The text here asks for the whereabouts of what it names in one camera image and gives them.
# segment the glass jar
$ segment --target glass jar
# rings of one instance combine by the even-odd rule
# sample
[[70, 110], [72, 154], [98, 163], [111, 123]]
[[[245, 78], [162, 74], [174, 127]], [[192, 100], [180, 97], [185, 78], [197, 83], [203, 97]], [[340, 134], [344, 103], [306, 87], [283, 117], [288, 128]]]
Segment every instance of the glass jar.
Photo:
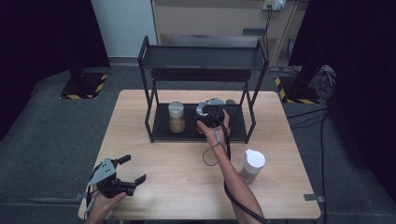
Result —
[[179, 101], [169, 104], [169, 128], [172, 133], [182, 133], [186, 130], [186, 120], [184, 119], [184, 105]]

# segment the white cup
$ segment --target white cup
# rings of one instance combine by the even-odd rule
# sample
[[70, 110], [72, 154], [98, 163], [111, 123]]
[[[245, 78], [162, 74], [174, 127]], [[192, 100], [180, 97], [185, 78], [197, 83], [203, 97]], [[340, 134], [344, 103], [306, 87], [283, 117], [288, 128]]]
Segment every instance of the white cup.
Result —
[[265, 164], [265, 157], [260, 151], [248, 149], [245, 152], [245, 161], [239, 174], [247, 183], [252, 183]]

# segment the wooden table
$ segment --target wooden table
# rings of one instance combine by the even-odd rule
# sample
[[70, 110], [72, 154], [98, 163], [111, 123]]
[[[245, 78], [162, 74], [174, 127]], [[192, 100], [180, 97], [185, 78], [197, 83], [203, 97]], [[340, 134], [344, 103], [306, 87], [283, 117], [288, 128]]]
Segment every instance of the wooden table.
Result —
[[[214, 96], [238, 102], [241, 92], [159, 91], [159, 96], [165, 102], [198, 103]], [[241, 168], [248, 148], [264, 154], [266, 164], [250, 188], [267, 218], [318, 218], [318, 203], [304, 199], [313, 190], [277, 94], [260, 91], [254, 111], [257, 126], [248, 144], [231, 144], [233, 165], [237, 170]], [[219, 167], [209, 167], [202, 159], [208, 143], [150, 143], [144, 125], [146, 112], [144, 91], [120, 93], [95, 164], [105, 157], [117, 159], [131, 154], [132, 159], [117, 168], [117, 177], [132, 182], [147, 174], [147, 180], [107, 218], [235, 219]], [[210, 151], [205, 158], [209, 163], [214, 161]], [[83, 217], [85, 210], [84, 200], [78, 215]]]

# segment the black stand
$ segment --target black stand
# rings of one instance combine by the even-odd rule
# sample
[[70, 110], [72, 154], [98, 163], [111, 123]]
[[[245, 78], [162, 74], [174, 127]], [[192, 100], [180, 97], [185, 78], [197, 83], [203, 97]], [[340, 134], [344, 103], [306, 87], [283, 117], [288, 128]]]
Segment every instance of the black stand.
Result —
[[[150, 141], [205, 141], [205, 136], [196, 131], [196, 120], [194, 119], [199, 102], [183, 104], [185, 106], [186, 130], [183, 133], [170, 131], [167, 109], [169, 103], [160, 102], [156, 84], [158, 81], [217, 81], [245, 83], [240, 101], [235, 105], [226, 105], [225, 109], [230, 115], [231, 123], [229, 125], [233, 130], [230, 140], [247, 143], [256, 125], [253, 105], [268, 65], [264, 52], [266, 50], [263, 48], [262, 39], [258, 40], [255, 48], [166, 47], [151, 46], [149, 38], [146, 36], [137, 61], [148, 102], [145, 125]], [[151, 74], [151, 93], [149, 93], [146, 70], [149, 70]], [[260, 71], [260, 76], [250, 98], [248, 83], [253, 71]], [[245, 98], [251, 118], [248, 132], [242, 111], [242, 103]], [[156, 113], [151, 129], [149, 117], [154, 100]]]

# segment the human hand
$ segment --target human hand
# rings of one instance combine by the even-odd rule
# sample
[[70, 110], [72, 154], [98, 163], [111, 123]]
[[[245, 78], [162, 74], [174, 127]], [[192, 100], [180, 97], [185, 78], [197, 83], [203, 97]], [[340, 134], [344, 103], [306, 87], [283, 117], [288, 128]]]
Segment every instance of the human hand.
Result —
[[[225, 109], [223, 109], [223, 112], [224, 112], [224, 121], [223, 121], [224, 127], [227, 130], [227, 134], [230, 135], [231, 129], [228, 126], [230, 123], [230, 116], [227, 114], [227, 111]], [[206, 140], [211, 147], [215, 148], [218, 144], [221, 144], [221, 147], [225, 149], [226, 147], [225, 135], [224, 135], [224, 131], [220, 126], [216, 128], [208, 128], [200, 120], [197, 121], [197, 125], [201, 129], [201, 131], [205, 134]], [[216, 131], [219, 131], [220, 143], [218, 142], [218, 138], [216, 137]]]
[[87, 223], [89, 224], [102, 223], [110, 210], [126, 196], [126, 193], [122, 192], [108, 199], [97, 191], [96, 186], [93, 187], [92, 192], [95, 193], [92, 195], [94, 202], [87, 219]]

